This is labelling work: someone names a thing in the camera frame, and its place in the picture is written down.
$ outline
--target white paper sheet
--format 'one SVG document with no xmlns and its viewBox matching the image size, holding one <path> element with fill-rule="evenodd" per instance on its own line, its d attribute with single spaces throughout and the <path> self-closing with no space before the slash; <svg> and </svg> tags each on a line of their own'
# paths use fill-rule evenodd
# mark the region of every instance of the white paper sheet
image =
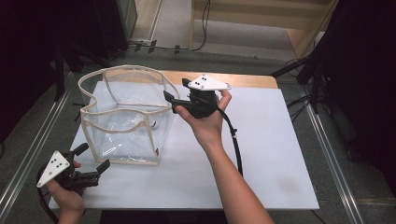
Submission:
<svg viewBox="0 0 396 224">
<path fill-rule="evenodd" d="M 177 86 L 187 99 L 189 90 Z M 268 209 L 318 209 L 318 201 L 281 90 L 233 88 L 226 113 L 237 129 L 244 178 Z M 71 146 L 84 143 L 81 128 Z M 223 143 L 236 165 L 233 141 L 224 122 Z M 99 186 L 83 195 L 87 208 L 220 209 L 209 162 L 190 126 L 178 115 L 160 151 L 159 166 L 111 164 Z M 76 161 L 81 172 L 99 163 L 87 150 Z M 50 208 L 57 204 L 51 200 Z"/>
</svg>

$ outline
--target clear plastic bag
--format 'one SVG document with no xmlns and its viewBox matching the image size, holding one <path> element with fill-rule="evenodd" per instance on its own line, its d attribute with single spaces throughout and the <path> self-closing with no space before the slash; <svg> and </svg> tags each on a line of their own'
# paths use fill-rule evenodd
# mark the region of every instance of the clear plastic bag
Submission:
<svg viewBox="0 0 396 224">
<path fill-rule="evenodd" d="M 136 65 L 102 69 L 78 86 L 81 126 L 96 161 L 158 165 L 173 117 L 163 91 L 179 94 L 161 72 Z"/>
</svg>

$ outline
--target wrist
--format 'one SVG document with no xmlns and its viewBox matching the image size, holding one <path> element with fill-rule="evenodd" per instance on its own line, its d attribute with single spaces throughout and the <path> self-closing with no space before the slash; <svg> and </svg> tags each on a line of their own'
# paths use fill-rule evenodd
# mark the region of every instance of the wrist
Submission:
<svg viewBox="0 0 396 224">
<path fill-rule="evenodd" d="M 224 147 L 222 145 L 221 139 L 217 140 L 212 140 L 212 141 L 204 141 L 202 144 L 200 143 L 201 147 L 204 149 L 204 151 L 207 153 L 212 153 L 216 152 L 219 150 L 224 150 Z"/>
<path fill-rule="evenodd" d="M 59 223 L 77 224 L 81 221 L 84 210 L 62 210 L 59 217 Z"/>
<path fill-rule="evenodd" d="M 206 156 L 210 161 L 216 160 L 223 156 L 227 156 L 227 153 L 224 150 L 222 142 L 217 142 L 214 144 L 207 145 L 204 148 Z"/>
</svg>

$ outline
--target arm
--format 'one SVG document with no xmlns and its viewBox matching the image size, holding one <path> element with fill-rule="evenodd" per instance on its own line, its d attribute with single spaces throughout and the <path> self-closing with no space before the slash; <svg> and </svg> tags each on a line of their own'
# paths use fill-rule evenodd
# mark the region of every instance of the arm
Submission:
<svg viewBox="0 0 396 224">
<path fill-rule="evenodd" d="M 75 161 L 74 166 L 78 168 L 81 164 Z M 55 202 L 61 208 L 59 223 L 79 223 L 85 210 L 84 201 L 81 196 L 74 191 L 62 188 L 54 179 L 47 183 L 47 188 Z"/>
<path fill-rule="evenodd" d="M 225 110 L 232 97 L 227 91 L 222 91 L 221 95 L 219 108 Z M 274 223 L 224 150 L 221 141 L 221 114 L 216 111 L 208 118 L 196 119 L 183 106 L 177 106 L 176 111 L 190 124 L 198 143 L 209 159 L 227 221 Z"/>
</svg>

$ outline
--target hand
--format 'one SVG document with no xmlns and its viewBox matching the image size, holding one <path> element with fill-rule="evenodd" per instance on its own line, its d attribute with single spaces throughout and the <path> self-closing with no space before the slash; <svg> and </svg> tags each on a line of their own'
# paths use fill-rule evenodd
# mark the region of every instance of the hand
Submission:
<svg viewBox="0 0 396 224">
<path fill-rule="evenodd" d="M 74 161 L 73 165 L 78 168 L 80 163 Z M 74 191 L 61 187 L 54 179 L 47 183 L 47 188 L 55 202 L 61 208 L 59 223 L 79 223 L 85 210 L 85 203 L 81 196 Z"/>
<path fill-rule="evenodd" d="M 228 103 L 230 103 L 232 96 L 228 91 L 221 91 L 221 96 L 218 106 L 224 111 Z M 210 148 L 222 145 L 221 130 L 223 117 L 219 111 L 215 111 L 209 117 L 203 119 L 196 119 L 181 105 L 176 107 L 176 112 L 190 124 L 195 138 L 206 153 Z"/>
</svg>

